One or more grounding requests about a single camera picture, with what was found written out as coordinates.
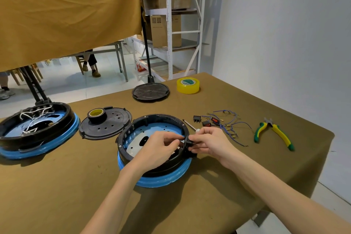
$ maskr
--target metal shelving unit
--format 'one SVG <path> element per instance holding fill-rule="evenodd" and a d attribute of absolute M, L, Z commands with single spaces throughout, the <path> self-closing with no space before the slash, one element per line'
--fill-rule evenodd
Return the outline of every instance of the metal shelving unit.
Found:
<path fill-rule="evenodd" d="M 159 59 L 157 56 L 153 54 L 153 47 L 152 41 L 147 41 L 148 46 L 151 48 L 151 73 L 154 77 L 159 79 L 160 81 L 167 81 L 172 80 L 175 78 L 185 77 L 194 73 L 199 73 L 200 70 L 200 60 L 201 60 L 201 47 L 202 43 L 202 36 L 203 36 L 203 25 L 204 25 L 204 9 L 205 9 L 205 0 L 198 0 L 195 1 L 195 9 L 184 9 L 184 10 L 172 10 L 172 2 L 171 0 L 166 0 L 167 8 L 165 9 L 152 9 L 146 10 L 146 15 L 166 15 L 167 21 L 167 48 L 158 48 L 158 50 L 164 50 L 167 52 L 167 60 L 166 62 L 163 59 Z M 198 29 L 193 31 L 180 31 L 180 32 L 172 32 L 172 15 L 173 14 L 197 14 L 199 18 L 198 22 Z M 172 47 L 172 34 L 180 34 L 180 33 L 197 33 L 198 39 L 197 41 L 191 41 L 187 39 L 182 39 L 182 47 Z M 134 55 L 134 63 L 135 67 L 137 67 L 137 63 L 139 63 L 142 67 L 148 69 L 147 63 L 143 59 L 143 55 L 141 58 L 137 58 L 135 56 L 135 48 L 134 42 L 138 42 L 144 44 L 142 40 L 139 40 L 135 37 L 132 37 L 132 45 L 133 45 L 133 55 Z M 177 67 L 173 66 L 173 52 L 181 51 L 181 50 L 189 50 L 195 49 L 190 62 L 186 68 L 186 70 L 179 70 Z M 191 65 L 193 64 L 196 58 L 196 67 L 195 69 L 190 69 Z M 137 72 L 137 78 L 139 80 L 140 75 L 146 74 L 147 71 L 144 72 Z"/>

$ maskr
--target person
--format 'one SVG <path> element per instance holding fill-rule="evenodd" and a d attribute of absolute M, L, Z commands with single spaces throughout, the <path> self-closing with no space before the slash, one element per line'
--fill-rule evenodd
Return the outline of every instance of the person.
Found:
<path fill-rule="evenodd" d="M 0 72 L 0 100 L 8 99 L 11 95 L 15 94 L 11 89 L 8 88 L 8 76 L 8 72 Z"/>
<path fill-rule="evenodd" d="M 97 62 L 94 54 L 87 54 L 85 56 L 79 56 L 79 57 L 84 59 L 83 71 L 88 71 L 88 63 L 89 63 L 92 76 L 95 78 L 101 77 L 101 74 L 95 68 L 95 64 L 98 62 Z"/>
<path fill-rule="evenodd" d="M 179 145 L 181 135 L 155 132 L 119 177 L 81 234 L 117 233 L 128 199 L 143 173 L 163 164 Z M 232 170 L 274 212 L 292 234 L 351 233 L 351 224 L 297 192 L 274 174 L 236 149 L 224 132 L 203 127 L 189 135 L 193 153 L 210 154 Z"/>

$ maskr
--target hand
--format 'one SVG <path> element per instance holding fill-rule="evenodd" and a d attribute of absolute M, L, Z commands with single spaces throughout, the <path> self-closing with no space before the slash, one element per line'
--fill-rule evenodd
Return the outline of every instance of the hand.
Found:
<path fill-rule="evenodd" d="M 170 131 L 156 131 L 130 163 L 137 165 L 144 174 L 166 162 L 183 139 L 182 135 Z"/>
<path fill-rule="evenodd" d="M 230 155 L 240 153 L 227 139 L 225 133 L 215 127 L 203 127 L 196 134 L 189 135 L 194 142 L 188 150 L 196 154 L 210 154 L 217 158 L 220 163 L 230 168 Z"/>

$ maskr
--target blue rubber ring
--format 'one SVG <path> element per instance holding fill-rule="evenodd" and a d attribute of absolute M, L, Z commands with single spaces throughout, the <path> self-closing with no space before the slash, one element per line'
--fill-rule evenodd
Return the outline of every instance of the blue rubber ring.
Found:
<path fill-rule="evenodd" d="M 71 138 L 78 130 L 80 119 L 76 113 L 74 113 L 74 115 L 76 116 L 75 121 L 68 130 L 66 130 L 59 137 L 43 144 L 38 149 L 35 149 L 31 152 L 21 153 L 19 151 L 6 151 L 6 150 L 0 148 L 0 155 L 2 155 L 3 157 L 5 157 L 7 159 L 10 159 L 10 160 L 18 160 L 18 159 L 25 159 L 25 158 L 45 154 L 46 152 L 49 152 L 49 151 L 55 149 L 56 147 L 59 147 L 61 144 L 63 144 L 69 138 Z"/>
<path fill-rule="evenodd" d="M 122 170 L 122 168 L 124 168 L 124 164 L 122 163 L 122 160 L 119 157 L 119 152 L 118 152 L 117 158 L 118 158 L 118 167 L 120 170 Z M 187 159 L 180 167 L 178 167 L 172 173 L 169 173 L 164 176 L 153 177 L 153 178 L 141 177 L 141 179 L 139 179 L 139 181 L 137 182 L 137 186 L 144 187 L 144 188 L 157 188 L 157 187 L 166 186 L 172 182 L 175 182 L 182 175 L 184 175 L 184 173 L 188 170 L 190 163 L 191 163 L 191 159 Z"/>

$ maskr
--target yellow and green pliers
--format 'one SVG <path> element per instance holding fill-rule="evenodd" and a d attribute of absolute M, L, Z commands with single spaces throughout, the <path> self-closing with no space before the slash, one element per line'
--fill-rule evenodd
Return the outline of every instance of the yellow and green pliers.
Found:
<path fill-rule="evenodd" d="M 264 118 L 265 122 L 261 122 L 260 126 L 258 127 L 258 129 L 255 132 L 255 136 L 253 138 L 253 140 L 258 143 L 259 142 L 259 138 L 258 136 L 260 135 L 261 131 L 263 131 L 268 125 L 270 125 L 272 127 L 272 130 L 277 133 L 280 138 L 283 139 L 283 141 L 285 142 L 285 144 L 287 145 L 288 149 L 290 151 L 295 151 L 295 147 L 294 145 L 291 143 L 291 141 L 289 140 L 289 138 L 279 129 L 279 126 L 276 124 L 273 124 L 272 119 L 268 120 L 266 118 Z"/>

